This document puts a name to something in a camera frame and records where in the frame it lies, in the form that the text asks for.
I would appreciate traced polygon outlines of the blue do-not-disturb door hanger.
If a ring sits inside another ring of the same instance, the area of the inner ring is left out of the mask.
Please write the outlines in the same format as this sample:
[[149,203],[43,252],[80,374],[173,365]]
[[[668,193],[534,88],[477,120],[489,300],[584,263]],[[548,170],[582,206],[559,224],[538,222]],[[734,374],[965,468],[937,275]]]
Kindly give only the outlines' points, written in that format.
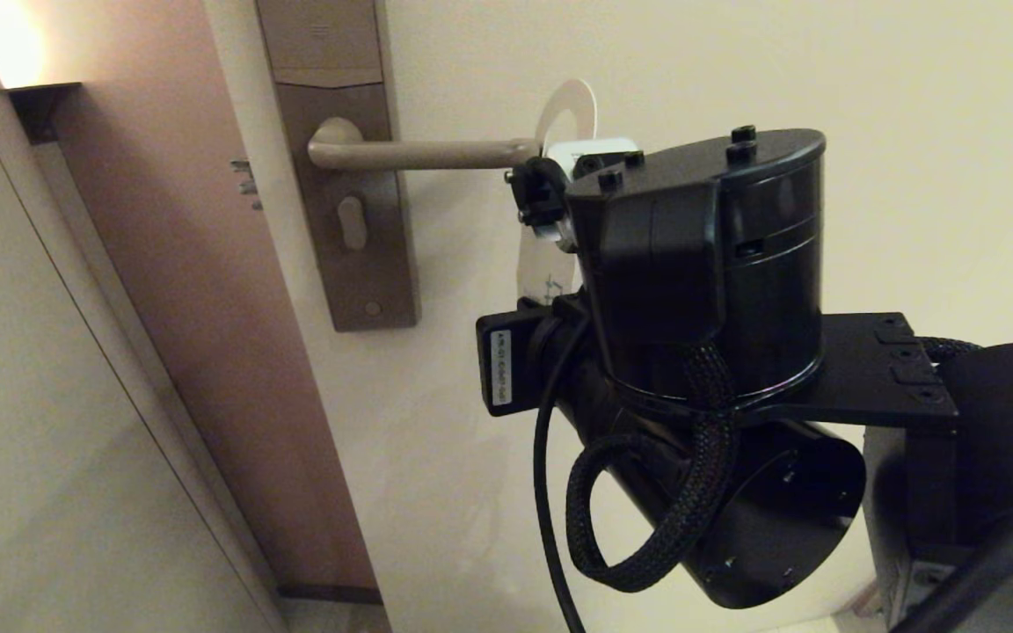
[[[571,77],[546,99],[536,128],[539,156],[553,157],[552,147],[596,137],[599,114],[594,89],[586,80]],[[530,227],[520,233],[517,289],[526,299],[548,305],[574,289],[575,259],[554,239],[539,236]]]

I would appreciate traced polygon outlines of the brown metal lock plate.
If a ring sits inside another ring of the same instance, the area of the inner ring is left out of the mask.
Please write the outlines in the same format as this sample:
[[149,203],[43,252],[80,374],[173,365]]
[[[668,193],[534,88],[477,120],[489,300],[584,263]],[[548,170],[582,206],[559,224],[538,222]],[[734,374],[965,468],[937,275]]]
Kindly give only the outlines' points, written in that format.
[[[338,332],[414,327],[419,278],[409,213],[394,171],[315,167],[307,142],[323,120],[347,118],[370,142],[393,140],[379,0],[256,0],[272,87],[304,217]],[[335,208],[361,197],[369,240],[350,251]]]

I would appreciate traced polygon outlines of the cream white door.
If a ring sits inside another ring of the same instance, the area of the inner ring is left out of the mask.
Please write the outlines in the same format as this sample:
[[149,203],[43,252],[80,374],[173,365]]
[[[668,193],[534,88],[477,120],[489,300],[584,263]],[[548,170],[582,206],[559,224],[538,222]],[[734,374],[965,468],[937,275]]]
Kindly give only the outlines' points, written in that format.
[[[393,633],[565,633],[529,414],[486,413],[474,324],[517,294],[503,173],[403,177],[421,316],[334,330],[256,0],[206,0],[279,269]],[[827,136],[823,309],[1013,342],[1013,0],[383,0],[403,141],[517,139],[579,77],[656,151],[736,126]]]

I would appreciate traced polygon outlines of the beige keyhole cover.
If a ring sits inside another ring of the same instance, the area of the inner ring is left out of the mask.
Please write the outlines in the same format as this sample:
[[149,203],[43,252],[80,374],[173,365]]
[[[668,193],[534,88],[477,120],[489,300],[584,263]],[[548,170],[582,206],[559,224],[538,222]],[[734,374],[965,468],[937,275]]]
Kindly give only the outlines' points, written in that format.
[[343,244],[350,251],[366,248],[369,240],[368,221],[365,204],[361,197],[342,197],[335,208],[340,224]]

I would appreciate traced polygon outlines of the dark baseboard strip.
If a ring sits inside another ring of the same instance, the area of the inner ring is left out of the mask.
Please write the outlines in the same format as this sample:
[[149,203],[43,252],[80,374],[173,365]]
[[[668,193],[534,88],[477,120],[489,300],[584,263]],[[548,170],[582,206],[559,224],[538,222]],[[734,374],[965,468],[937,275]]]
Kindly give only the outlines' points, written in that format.
[[285,600],[345,602],[345,604],[371,606],[383,605],[381,590],[374,586],[288,584],[277,586],[277,594],[285,598]]

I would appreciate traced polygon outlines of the glowing wall lamp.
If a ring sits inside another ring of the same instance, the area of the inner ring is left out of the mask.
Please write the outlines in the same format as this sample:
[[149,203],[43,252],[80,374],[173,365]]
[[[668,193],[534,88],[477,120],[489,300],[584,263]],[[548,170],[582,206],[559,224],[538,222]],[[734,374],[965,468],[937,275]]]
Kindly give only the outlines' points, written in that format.
[[32,147],[59,141],[55,116],[60,104],[72,93],[82,88],[81,83],[56,83],[20,85],[0,88],[0,95],[8,98],[13,112]]

